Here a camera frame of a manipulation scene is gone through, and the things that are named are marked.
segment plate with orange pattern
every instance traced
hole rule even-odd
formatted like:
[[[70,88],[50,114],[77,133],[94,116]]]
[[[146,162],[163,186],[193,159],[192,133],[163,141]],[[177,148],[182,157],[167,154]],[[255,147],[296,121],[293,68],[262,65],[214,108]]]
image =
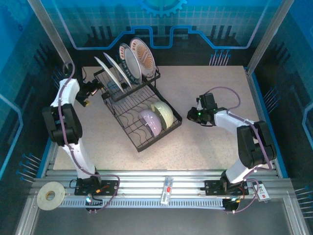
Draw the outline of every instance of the plate with orange pattern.
[[[133,38],[130,48],[139,62],[141,73],[147,78],[154,77],[156,63],[148,46],[141,39]]]

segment white plate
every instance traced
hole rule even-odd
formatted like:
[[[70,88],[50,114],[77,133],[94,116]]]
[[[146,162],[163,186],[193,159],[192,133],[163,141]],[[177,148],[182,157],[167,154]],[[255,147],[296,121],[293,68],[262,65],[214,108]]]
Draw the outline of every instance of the white plate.
[[[119,58],[121,59],[123,70],[129,80],[133,84],[140,84],[142,76],[139,62],[131,48],[125,43],[119,46]]]
[[[133,38],[130,44],[132,52],[139,61],[141,72],[147,78],[156,73],[156,63],[148,46],[139,38]]]
[[[99,65],[102,66],[102,68],[104,69],[105,72],[108,73],[108,75],[112,78],[112,80],[117,84],[117,86],[119,87],[119,89],[123,92],[123,88],[121,86],[121,84],[118,82],[117,78],[113,75],[113,73],[109,70],[109,68],[101,61],[99,60],[97,57],[94,57],[96,59],[96,61],[99,63]]]
[[[128,77],[126,76],[126,74],[123,72],[123,70],[119,67],[119,65],[106,53],[103,53],[104,56],[106,57],[106,59],[109,61],[109,63],[117,68],[118,72],[120,75],[122,75],[122,77],[126,80],[126,82],[128,83],[128,85],[132,88],[131,86],[131,82],[129,81]]]

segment speckled countertop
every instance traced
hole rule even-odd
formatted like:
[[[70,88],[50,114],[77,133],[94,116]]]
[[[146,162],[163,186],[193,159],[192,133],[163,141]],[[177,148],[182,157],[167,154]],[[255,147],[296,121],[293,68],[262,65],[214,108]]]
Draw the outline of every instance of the speckled countertop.
[[[88,79],[99,67],[86,67]],[[196,106],[196,97],[215,86],[227,86],[238,92],[241,106],[233,113],[257,121],[258,115],[242,66],[164,66],[156,86],[165,99],[183,117],[173,132],[138,153],[134,145],[104,104],[100,92],[91,96],[90,105],[77,101],[74,108],[83,127],[83,143],[98,169],[226,169],[238,159],[235,136],[226,130],[205,128],[186,119]],[[219,107],[232,107],[237,98],[229,91],[215,90]],[[59,148],[54,169],[74,169],[70,158]]]

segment dish rack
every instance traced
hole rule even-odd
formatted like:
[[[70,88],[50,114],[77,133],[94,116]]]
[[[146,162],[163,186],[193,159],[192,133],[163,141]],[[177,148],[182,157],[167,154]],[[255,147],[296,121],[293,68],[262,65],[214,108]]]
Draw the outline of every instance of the dish rack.
[[[112,89],[113,91],[110,90],[107,80],[108,76],[105,71],[98,71],[94,74],[94,76],[103,84],[105,92],[103,92],[102,98],[104,103],[123,128],[124,132],[134,144],[138,152],[145,150],[181,125],[181,116],[156,88],[156,79],[160,78],[158,70],[157,75],[154,78],[149,80],[143,78],[142,84],[134,85],[132,89],[126,88],[127,93],[125,94],[117,90],[115,92],[114,89]],[[151,131],[149,131],[140,121],[139,113],[144,109],[151,109],[150,105],[156,101],[163,101],[172,109],[174,122],[170,128],[167,130],[162,129],[160,134],[154,137],[151,134]]]

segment white tape roll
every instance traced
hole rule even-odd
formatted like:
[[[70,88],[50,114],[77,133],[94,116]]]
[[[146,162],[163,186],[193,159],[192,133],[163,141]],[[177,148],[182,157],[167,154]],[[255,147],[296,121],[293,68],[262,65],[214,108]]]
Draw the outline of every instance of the white tape roll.
[[[50,211],[57,208],[63,202],[64,197],[65,188],[63,185],[58,182],[49,182],[39,190],[37,205],[42,210]]]

